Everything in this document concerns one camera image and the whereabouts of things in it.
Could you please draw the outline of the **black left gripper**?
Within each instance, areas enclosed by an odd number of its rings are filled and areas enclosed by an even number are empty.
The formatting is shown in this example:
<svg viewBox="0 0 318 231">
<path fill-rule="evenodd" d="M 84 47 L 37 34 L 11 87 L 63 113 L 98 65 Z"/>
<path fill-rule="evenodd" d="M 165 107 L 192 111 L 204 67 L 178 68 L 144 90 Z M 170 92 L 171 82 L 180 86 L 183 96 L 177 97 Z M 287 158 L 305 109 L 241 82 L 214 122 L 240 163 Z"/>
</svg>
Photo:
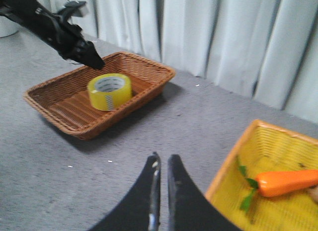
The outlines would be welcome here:
<svg viewBox="0 0 318 231">
<path fill-rule="evenodd" d="M 84 39 L 81 27 L 69 23 L 58 24 L 55 31 L 58 52 L 64 59 L 74 60 L 96 70 L 103 68 L 105 62 L 94 44 Z"/>
</svg>

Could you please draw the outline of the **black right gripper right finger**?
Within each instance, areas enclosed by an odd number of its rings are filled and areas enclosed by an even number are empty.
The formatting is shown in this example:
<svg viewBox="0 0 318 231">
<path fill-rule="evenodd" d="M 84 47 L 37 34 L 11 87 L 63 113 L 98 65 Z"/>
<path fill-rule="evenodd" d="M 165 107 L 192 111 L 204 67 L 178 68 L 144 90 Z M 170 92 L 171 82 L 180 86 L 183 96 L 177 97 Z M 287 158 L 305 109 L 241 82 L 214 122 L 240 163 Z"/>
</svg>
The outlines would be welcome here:
<svg viewBox="0 0 318 231">
<path fill-rule="evenodd" d="M 198 189 L 177 154 L 168 160 L 169 231 L 238 231 Z"/>
</svg>

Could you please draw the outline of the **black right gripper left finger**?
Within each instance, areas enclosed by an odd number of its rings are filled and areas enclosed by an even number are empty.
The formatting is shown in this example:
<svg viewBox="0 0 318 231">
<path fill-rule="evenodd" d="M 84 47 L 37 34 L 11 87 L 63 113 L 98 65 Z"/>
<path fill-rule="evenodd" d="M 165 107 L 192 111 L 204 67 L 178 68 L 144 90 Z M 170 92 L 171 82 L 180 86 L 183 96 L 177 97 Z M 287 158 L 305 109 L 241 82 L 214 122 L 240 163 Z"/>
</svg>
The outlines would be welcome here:
<svg viewBox="0 0 318 231">
<path fill-rule="evenodd" d="M 157 231 L 160 217 L 161 161 L 147 157 L 136 182 L 124 198 L 91 231 Z"/>
</svg>

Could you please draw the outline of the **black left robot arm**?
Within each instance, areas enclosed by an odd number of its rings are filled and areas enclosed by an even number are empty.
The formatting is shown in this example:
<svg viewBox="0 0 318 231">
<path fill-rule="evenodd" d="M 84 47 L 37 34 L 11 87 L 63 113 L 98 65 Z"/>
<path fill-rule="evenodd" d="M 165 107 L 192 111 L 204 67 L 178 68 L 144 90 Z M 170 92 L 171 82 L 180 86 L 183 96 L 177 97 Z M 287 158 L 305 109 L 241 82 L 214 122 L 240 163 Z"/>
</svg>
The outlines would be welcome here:
<svg viewBox="0 0 318 231">
<path fill-rule="evenodd" d="M 27 28 L 65 60 L 100 70 L 105 65 L 94 44 L 85 40 L 82 28 L 71 24 L 72 16 L 83 17 L 85 1 L 69 1 L 53 13 L 38 0 L 0 0 L 0 15 Z"/>
</svg>

